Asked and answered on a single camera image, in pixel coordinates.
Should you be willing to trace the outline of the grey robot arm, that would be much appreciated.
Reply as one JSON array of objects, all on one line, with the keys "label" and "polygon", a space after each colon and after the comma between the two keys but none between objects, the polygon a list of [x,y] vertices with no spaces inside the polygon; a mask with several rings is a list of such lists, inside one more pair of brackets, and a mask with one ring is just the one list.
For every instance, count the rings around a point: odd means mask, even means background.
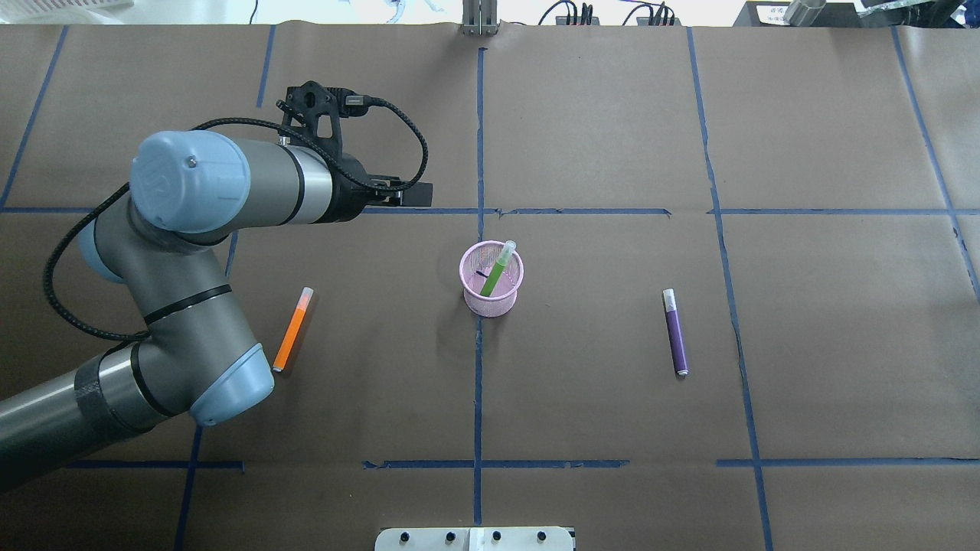
[{"label": "grey robot arm", "polygon": [[[431,204],[430,147],[392,102],[308,81],[276,105],[281,122],[223,116],[150,135],[127,182],[55,246],[42,272],[47,303],[113,348],[2,401],[3,492],[175,416],[214,426],[272,394],[273,367],[213,251],[232,233]],[[419,141],[413,177],[372,174],[345,151],[341,121],[373,108],[388,109]],[[92,271],[126,287],[143,331],[105,331],[64,306],[54,273],[73,241]]]}]

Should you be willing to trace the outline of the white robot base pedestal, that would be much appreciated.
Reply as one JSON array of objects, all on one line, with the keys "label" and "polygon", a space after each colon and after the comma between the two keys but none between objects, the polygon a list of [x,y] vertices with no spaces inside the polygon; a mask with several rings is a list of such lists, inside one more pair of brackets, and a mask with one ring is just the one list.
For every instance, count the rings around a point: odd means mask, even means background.
[{"label": "white robot base pedestal", "polygon": [[575,550],[571,527],[393,527],[374,550]]}]

